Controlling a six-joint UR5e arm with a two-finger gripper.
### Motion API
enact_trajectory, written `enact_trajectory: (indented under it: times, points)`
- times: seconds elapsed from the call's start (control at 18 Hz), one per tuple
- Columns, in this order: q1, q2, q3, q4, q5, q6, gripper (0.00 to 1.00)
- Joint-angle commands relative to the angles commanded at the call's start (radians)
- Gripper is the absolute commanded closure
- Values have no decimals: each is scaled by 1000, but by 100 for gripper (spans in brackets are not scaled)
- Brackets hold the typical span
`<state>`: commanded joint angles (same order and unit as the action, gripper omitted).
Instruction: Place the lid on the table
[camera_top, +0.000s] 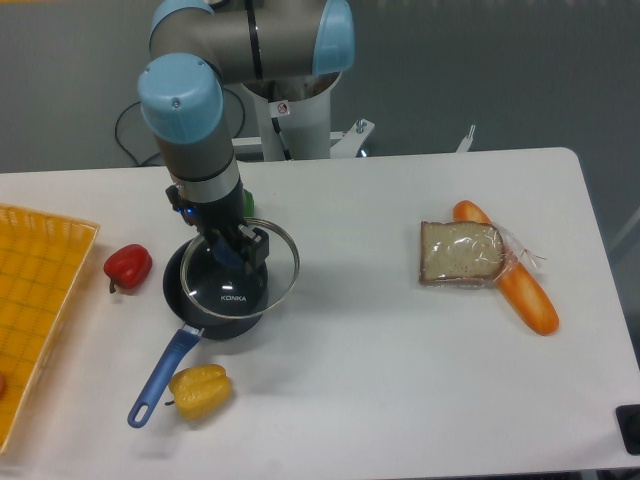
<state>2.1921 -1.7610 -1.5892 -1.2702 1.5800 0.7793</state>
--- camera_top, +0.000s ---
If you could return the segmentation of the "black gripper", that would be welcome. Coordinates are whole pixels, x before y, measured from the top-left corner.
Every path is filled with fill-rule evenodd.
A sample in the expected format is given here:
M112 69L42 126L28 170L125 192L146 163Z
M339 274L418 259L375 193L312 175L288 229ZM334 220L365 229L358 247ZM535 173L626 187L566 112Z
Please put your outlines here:
M177 185L169 186L165 194L187 225L205 232L212 255L220 264L241 265L244 260L249 265L263 265L269 256L269 235L257 226L243 225L245 197L241 179L231 186L211 201L189 200L180 194Z

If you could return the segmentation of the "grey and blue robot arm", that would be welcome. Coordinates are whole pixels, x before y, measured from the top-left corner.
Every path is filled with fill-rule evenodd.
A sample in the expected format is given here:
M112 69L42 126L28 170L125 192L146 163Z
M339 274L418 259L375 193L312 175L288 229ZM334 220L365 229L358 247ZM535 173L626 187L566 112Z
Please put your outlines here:
M141 111L172 178L173 209L210 245L251 265L267 256L245 221L245 195L223 87L334 74L355 56L346 1L164 1L152 20Z

